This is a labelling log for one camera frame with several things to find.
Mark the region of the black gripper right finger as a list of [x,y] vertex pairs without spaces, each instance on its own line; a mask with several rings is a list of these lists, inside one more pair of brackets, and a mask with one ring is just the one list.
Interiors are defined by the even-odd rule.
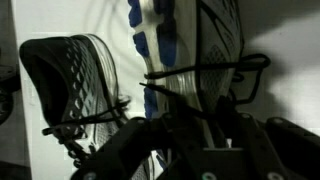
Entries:
[[229,117],[229,180],[320,180],[320,138],[284,118],[259,123],[248,114]]

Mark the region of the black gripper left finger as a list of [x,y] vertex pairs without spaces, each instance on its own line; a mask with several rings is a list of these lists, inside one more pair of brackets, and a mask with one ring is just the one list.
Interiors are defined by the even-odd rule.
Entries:
[[70,180],[129,180],[150,152],[168,147],[161,118],[133,118],[80,166]]

